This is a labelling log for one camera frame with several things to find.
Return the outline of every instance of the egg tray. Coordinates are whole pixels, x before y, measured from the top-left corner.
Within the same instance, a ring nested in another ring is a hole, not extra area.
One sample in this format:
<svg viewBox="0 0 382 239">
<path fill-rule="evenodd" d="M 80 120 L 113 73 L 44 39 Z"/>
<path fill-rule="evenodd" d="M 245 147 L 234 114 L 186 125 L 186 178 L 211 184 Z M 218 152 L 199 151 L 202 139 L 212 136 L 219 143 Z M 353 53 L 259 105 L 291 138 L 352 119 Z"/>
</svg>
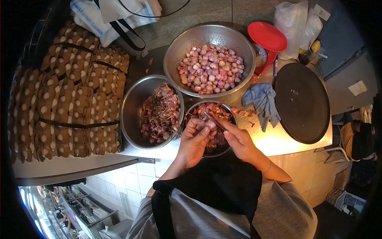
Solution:
<svg viewBox="0 0 382 239">
<path fill-rule="evenodd" d="M 92 33 L 67 22 L 41 69 L 15 74 L 8 106 L 13 163 L 119 152 L 128 65 L 120 48 L 103 48 Z"/>
</svg>

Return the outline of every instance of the black round lid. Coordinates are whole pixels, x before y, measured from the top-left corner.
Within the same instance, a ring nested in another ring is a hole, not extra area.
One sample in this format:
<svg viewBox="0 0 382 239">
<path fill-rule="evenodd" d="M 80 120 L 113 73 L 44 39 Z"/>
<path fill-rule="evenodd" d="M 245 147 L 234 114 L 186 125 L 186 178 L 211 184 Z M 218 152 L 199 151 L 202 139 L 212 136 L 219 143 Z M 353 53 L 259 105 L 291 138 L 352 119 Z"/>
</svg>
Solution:
<svg viewBox="0 0 382 239">
<path fill-rule="evenodd" d="M 329 98 L 318 76 L 300 63 L 287 64 L 277 74 L 275 91 L 284 130 L 301 143 L 317 143 L 330 122 Z"/>
</svg>

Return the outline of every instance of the red kitchen scale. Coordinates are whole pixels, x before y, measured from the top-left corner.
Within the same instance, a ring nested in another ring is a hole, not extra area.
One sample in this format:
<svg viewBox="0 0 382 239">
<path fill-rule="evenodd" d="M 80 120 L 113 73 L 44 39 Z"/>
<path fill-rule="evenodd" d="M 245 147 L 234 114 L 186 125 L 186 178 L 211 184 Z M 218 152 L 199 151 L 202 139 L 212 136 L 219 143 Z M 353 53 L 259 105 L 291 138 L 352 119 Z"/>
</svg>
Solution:
<svg viewBox="0 0 382 239">
<path fill-rule="evenodd" d="M 261 21 L 249 24 L 248 34 L 254 41 L 252 44 L 256 51 L 255 74 L 260 76 L 273 65 L 277 53 L 284 51 L 288 42 L 276 27 Z"/>
</svg>

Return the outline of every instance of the chair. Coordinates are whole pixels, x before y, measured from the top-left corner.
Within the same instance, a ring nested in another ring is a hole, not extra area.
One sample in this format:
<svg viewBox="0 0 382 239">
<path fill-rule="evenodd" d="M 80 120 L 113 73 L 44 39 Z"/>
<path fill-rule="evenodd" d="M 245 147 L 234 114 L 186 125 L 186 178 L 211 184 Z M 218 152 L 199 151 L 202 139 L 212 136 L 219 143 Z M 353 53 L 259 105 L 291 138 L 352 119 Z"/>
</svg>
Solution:
<svg viewBox="0 0 382 239">
<path fill-rule="evenodd" d="M 338 129 L 340 130 L 340 125 L 343 125 L 343 122 L 338 122 L 338 123 L 334 123 L 334 125 L 337 125 Z M 338 159 L 335 159 L 335 160 L 332 160 L 332 161 L 328 161 L 331 157 L 332 157 L 332 153 L 329 155 L 329 157 L 325 160 L 324 164 L 328 164 L 328 163 L 342 163 L 342 162 L 350 162 L 350 161 L 355 161 L 355 160 L 352 160 L 352 159 L 349 159 L 348 156 L 346 155 L 346 152 L 345 150 L 342 148 L 342 140 L 341 140 L 341 137 L 340 137 L 340 143 L 338 146 L 333 146 L 332 148 L 327 148 L 327 149 L 322 149 L 322 150 L 318 150 L 318 149 L 315 149 L 314 150 L 314 153 L 318 153 L 318 152 L 322 152 L 322 151 L 325 151 L 325 152 L 328 152 L 328 151 L 338 151 L 340 150 L 343 154 L 343 157 L 341 158 L 338 158 Z"/>
</svg>

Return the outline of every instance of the blue rag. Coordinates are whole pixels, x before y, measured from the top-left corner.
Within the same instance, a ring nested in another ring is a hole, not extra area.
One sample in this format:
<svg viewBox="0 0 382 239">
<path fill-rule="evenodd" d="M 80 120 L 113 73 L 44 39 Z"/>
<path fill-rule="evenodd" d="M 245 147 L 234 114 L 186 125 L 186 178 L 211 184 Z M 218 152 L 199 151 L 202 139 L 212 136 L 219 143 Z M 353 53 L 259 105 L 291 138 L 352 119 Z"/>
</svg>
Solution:
<svg viewBox="0 0 382 239">
<path fill-rule="evenodd" d="M 272 127 L 280 121 L 280 115 L 275 106 L 276 92 L 269 83 L 253 84 L 241 97 L 241 105 L 253 106 L 259 118 L 261 130 L 265 132 L 267 124 L 270 122 Z"/>
</svg>

